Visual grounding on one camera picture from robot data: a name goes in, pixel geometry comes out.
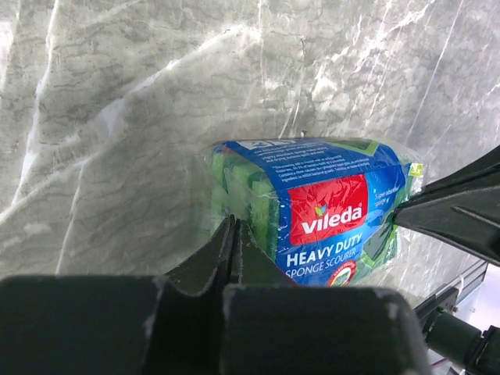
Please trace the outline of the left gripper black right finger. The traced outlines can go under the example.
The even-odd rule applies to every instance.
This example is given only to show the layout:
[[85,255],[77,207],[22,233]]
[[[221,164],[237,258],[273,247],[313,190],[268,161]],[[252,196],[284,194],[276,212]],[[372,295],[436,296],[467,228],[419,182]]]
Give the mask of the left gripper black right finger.
[[256,244],[248,222],[236,221],[233,242],[233,283],[291,287],[297,284]]

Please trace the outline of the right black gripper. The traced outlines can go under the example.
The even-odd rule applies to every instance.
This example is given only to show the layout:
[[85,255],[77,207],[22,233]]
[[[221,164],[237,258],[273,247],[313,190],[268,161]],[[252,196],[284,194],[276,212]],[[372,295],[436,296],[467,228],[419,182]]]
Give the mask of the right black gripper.
[[465,371],[498,371],[499,329],[482,331],[454,316],[458,296],[450,287],[415,308],[427,347]]

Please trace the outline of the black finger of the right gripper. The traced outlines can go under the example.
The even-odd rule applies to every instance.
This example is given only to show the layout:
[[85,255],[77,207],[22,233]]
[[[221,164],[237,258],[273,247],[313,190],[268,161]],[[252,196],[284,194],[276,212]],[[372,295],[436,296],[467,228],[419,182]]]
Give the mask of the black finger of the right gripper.
[[428,184],[393,223],[499,265],[499,148]]

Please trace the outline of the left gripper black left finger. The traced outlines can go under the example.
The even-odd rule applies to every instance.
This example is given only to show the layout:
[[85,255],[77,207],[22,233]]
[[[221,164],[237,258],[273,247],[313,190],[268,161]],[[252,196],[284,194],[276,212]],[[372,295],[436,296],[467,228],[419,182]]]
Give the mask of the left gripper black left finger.
[[192,296],[205,294],[218,278],[225,284],[234,234],[235,218],[229,215],[206,244],[165,274],[168,281],[182,294]]

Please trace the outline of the blue green sponge pack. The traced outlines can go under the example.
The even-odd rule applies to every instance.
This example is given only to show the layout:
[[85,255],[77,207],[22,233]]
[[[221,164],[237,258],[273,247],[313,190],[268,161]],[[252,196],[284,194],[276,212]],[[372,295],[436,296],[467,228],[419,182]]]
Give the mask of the blue green sponge pack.
[[424,184],[422,159],[394,142],[296,137],[221,141],[195,157],[213,227],[248,223],[294,282],[345,286],[398,252],[396,208]]

